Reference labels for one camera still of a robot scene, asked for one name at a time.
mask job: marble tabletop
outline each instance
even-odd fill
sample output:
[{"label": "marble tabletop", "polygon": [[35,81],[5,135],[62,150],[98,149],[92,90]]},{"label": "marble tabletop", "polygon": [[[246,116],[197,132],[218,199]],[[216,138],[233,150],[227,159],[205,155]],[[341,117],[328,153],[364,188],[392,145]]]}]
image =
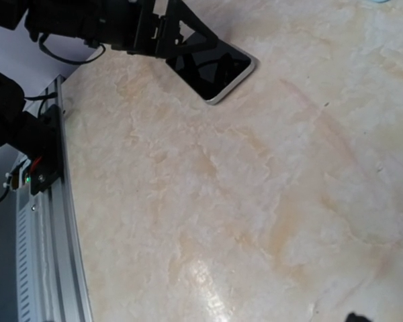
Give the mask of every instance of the marble tabletop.
[{"label": "marble tabletop", "polygon": [[403,0],[187,4],[259,59],[221,104],[111,50],[64,84],[94,321],[403,321]]}]

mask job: smartphone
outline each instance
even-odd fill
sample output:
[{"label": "smartphone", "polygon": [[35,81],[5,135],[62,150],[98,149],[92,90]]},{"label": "smartphone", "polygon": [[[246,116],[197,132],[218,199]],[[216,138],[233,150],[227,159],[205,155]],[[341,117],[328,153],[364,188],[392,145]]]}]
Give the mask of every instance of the smartphone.
[{"label": "smartphone", "polygon": [[[204,37],[192,34],[186,44]],[[218,40],[215,49],[166,59],[168,64],[207,104],[215,105],[255,69],[256,59]]]}]

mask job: red wire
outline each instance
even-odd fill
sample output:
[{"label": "red wire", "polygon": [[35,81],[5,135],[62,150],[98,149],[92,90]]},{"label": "red wire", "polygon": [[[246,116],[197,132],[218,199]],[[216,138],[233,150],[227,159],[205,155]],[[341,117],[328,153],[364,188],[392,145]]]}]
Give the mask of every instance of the red wire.
[{"label": "red wire", "polygon": [[30,167],[30,171],[28,172],[30,175],[33,173],[33,171],[36,169],[36,167],[39,165],[40,161],[42,161],[42,156],[37,157],[34,161],[32,166]]}]

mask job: phone screen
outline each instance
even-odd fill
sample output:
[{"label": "phone screen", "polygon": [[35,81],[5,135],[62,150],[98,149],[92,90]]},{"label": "phone screen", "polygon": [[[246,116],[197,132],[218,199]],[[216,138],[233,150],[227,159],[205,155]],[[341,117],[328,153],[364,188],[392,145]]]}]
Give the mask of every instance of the phone screen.
[{"label": "phone screen", "polygon": [[[204,37],[194,33],[186,44],[198,44]],[[166,63],[205,101],[214,99],[251,65],[251,58],[218,40],[215,49],[169,58]]]}]

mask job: table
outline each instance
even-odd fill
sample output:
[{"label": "table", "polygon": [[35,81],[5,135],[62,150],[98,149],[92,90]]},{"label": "table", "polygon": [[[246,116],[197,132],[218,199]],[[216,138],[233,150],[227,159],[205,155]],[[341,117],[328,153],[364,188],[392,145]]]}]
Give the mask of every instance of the table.
[{"label": "table", "polygon": [[94,320],[403,321],[403,0],[188,0],[260,60],[215,107],[107,51],[64,84]]}]

